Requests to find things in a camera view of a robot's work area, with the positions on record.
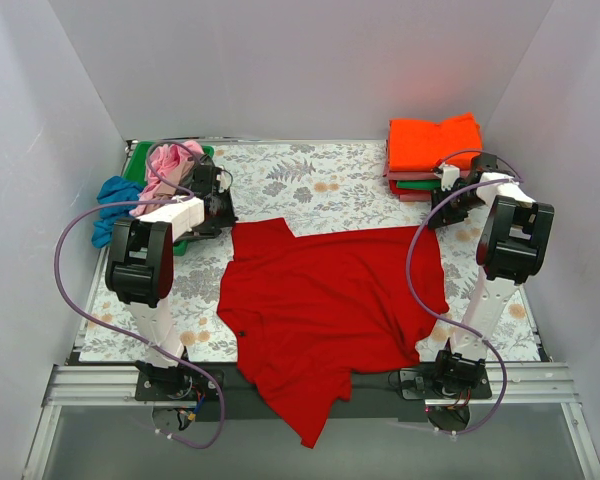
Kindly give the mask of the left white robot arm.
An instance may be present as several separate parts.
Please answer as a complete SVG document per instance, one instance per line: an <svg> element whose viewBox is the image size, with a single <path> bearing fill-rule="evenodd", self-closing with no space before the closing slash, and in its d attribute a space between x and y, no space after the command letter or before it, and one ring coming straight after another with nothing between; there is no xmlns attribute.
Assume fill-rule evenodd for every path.
<svg viewBox="0 0 600 480"><path fill-rule="evenodd" d="M195 199L166 205L113 227L105 284L135 321L139 335L168 353L187 358L176 333L168 295L174 280L174 245L218 237L237 221L232 176L214 164L192 169L181 184Z"/></svg>

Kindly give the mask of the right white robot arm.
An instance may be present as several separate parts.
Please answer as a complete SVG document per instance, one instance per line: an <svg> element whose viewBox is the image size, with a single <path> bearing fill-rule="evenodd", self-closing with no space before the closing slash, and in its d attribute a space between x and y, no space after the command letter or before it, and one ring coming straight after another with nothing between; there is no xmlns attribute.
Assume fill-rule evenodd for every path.
<svg viewBox="0 0 600 480"><path fill-rule="evenodd" d="M476 249L473 294L431 374L432 387L447 398L467 396L487 383L491 336L509 300L541 269L555 214L553 206L523 192L517 173L498 156L468 152L473 158L467 175L449 163L455 153L433 167L440 186L431 192L432 209L424 221L436 230L462 222L477 206L489 208Z"/></svg>

